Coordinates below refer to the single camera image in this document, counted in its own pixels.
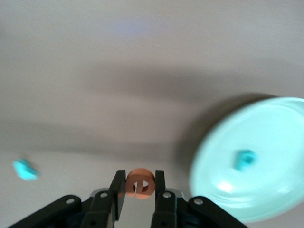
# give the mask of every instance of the blue toy piece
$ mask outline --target blue toy piece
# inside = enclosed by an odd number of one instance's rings
[[[30,163],[20,158],[13,162],[13,167],[16,171],[16,174],[25,181],[36,181],[38,180],[39,172],[33,169]]]
[[[257,160],[257,155],[251,150],[241,150],[237,154],[235,169],[245,171],[246,167],[250,167]]]

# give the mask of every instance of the mint green plate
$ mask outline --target mint green plate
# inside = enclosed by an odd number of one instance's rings
[[[280,215],[304,200],[304,99],[271,98],[235,111],[202,140],[192,196],[242,222]]]

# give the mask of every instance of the white surface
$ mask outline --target white surface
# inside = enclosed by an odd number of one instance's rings
[[[304,97],[303,17],[300,0],[0,1],[0,227],[117,169],[185,187],[172,157],[201,112],[244,92]],[[13,173],[20,156],[38,182]],[[250,227],[300,227],[300,209]]]

